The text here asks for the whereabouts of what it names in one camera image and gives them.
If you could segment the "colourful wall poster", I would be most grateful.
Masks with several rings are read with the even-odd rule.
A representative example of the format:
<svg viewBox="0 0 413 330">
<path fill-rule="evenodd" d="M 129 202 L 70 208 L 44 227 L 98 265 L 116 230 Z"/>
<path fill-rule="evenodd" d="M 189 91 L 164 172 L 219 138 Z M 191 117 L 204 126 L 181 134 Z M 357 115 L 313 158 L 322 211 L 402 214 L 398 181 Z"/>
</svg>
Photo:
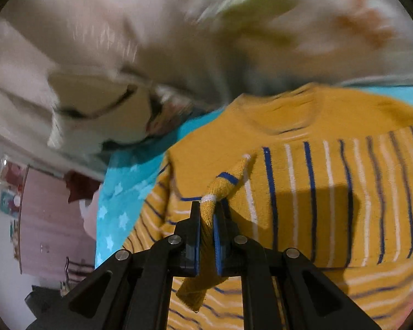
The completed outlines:
<svg viewBox="0 0 413 330">
<path fill-rule="evenodd" d="M 28 166 L 4 154 L 0 164 L 0 211 L 18 219 Z"/>
</svg>

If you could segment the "pink wardrobe cabinet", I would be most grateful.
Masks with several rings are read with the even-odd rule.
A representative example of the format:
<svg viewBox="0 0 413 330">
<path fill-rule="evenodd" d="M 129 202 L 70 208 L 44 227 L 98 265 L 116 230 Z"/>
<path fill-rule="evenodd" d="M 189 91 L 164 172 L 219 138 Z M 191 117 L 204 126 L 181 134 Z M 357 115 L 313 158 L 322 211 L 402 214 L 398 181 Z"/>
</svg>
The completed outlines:
<svg viewBox="0 0 413 330">
<path fill-rule="evenodd" d="M 84 229 L 79 205 L 69 203 L 68 196 L 63 180 L 28 170 L 19 217 L 23 274 L 61 282 L 68 260 L 94 265 L 96 242 Z"/>
</svg>

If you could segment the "beige embroidered curtain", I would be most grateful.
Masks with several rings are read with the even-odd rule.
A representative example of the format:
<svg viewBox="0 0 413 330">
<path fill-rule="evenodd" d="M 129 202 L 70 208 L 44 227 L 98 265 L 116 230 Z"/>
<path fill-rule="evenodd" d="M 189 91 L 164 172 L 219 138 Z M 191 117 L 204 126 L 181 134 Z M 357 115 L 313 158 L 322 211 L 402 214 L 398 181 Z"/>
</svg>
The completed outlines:
<svg viewBox="0 0 413 330">
<path fill-rule="evenodd" d="M 47 145 L 58 68 L 132 72 L 201 104 L 232 95 L 224 47 L 186 17 L 191 0 L 0 0 L 0 138 L 56 171 L 102 179 L 104 162 Z"/>
</svg>

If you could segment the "small cream black-trimmed pillow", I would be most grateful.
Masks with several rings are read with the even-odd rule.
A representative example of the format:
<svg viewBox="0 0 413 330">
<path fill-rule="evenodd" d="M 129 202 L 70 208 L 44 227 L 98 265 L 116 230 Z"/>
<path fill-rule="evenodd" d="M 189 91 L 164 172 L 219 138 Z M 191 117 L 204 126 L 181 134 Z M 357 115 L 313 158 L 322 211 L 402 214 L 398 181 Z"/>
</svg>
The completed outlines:
<svg viewBox="0 0 413 330">
<path fill-rule="evenodd" d="M 72 155 L 97 154 L 107 142 L 140 142 L 162 111 L 159 97 L 139 79 L 57 71 L 48 83 L 56 103 L 47 144 Z"/>
</svg>

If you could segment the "red cloth item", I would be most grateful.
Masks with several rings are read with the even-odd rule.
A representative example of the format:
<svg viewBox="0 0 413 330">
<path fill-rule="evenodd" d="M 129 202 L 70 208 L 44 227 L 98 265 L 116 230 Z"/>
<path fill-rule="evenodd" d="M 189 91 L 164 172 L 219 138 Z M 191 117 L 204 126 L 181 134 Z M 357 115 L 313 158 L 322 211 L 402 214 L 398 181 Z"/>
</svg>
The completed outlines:
<svg viewBox="0 0 413 330">
<path fill-rule="evenodd" d="M 100 181 L 74 170 L 65 174 L 64 181 L 69 191 L 68 202 L 70 204 L 79 200 L 91 200 L 101 184 Z"/>
</svg>

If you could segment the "mustard striped knit sweater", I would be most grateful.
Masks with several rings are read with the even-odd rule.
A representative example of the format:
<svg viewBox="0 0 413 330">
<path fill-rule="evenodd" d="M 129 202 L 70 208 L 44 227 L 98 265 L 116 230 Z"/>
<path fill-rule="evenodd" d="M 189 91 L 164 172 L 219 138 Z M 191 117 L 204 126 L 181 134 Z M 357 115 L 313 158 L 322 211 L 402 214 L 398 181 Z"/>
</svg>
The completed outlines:
<svg viewBox="0 0 413 330">
<path fill-rule="evenodd" d="M 413 107 L 309 84 L 239 96 L 169 148 L 138 221 L 132 252 L 169 236 L 201 204 L 203 225 L 227 199 L 241 233 L 298 249 L 382 329 L 413 309 Z"/>
</svg>

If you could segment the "white leaf-print pillow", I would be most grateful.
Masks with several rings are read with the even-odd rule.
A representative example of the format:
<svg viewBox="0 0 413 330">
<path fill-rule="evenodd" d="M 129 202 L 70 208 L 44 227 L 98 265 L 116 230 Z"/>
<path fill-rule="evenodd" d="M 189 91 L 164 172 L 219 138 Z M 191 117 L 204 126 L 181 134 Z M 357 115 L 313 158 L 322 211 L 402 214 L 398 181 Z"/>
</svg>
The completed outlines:
<svg viewBox="0 0 413 330">
<path fill-rule="evenodd" d="M 210 101 L 309 82 L 413 84 L 409 0 L 178 0 L 199 62 L 186 76 Z"/>
</svg>

